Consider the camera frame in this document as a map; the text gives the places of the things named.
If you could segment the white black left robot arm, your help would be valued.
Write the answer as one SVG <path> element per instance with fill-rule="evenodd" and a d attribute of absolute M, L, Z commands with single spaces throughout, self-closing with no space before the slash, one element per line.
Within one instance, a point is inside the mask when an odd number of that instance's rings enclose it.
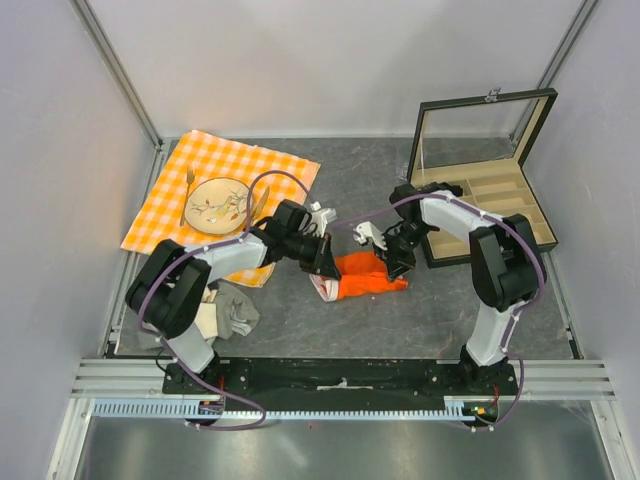
<path fill-rule="evenodd" d="M 220 371 L 212 363 L 212 342 L 196 325 L 205 290 L 231 274 L 284 258 L 306 273 L 340 279 L 327 232 L 336 219 L 332 208 L 283 200 L 272 215 L 229 240 L 196 247 L 163 240 L 129 286 L 125 303 L 186 367 L 185 382 L 198 393 L 211 392 Z"/>

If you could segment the orange boxer underwear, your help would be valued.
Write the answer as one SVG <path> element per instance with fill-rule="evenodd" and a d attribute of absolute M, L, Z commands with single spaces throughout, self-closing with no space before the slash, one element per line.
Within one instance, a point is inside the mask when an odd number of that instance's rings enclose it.
<path fill-rule="evenodd" d="M 310 275 L 311 283 L 325 302 L 363 295 L 403 291 L 408 281 L 397 278 L 390 281 L 386 266 L 373 251 L 355 252 L 335 259 L 341 274 L 339 280 Z"/>

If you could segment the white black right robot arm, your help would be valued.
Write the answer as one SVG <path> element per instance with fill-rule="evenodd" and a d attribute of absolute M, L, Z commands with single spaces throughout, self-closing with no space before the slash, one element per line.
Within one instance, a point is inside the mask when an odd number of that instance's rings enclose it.
<path fill-rule="evenodd" d="M 507 349 L 521 311 L 543 292 L 547 274 L 529 220 L 487 213 L 461 199 L 457 186 L 395 187 L 389 201 L 401 221 L 382 234 L 376 255 L 394 281 L 415 267 L 414 250 L 431 231 L 469 247 L 472 285 L 480 300 L 474 330 L 460 353 L 458 381 L 477 394 L 506 370 Z"/>

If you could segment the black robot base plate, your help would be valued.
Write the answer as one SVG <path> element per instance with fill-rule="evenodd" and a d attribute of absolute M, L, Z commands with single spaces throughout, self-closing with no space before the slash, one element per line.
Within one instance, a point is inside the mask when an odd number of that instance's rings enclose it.
<path fill-rule="evenodd" d="M 517 374 L 506 360 L 491 367 L 473 367 L 457 360 L 217 356 L 195 376 L 178 364 L 168 365 L 162 391 L 205 393 L 202 382 L 253 400 L 278 390 L 307 393 L 350 388 L 438 396 L 513 395 L 518 390 Z"/>

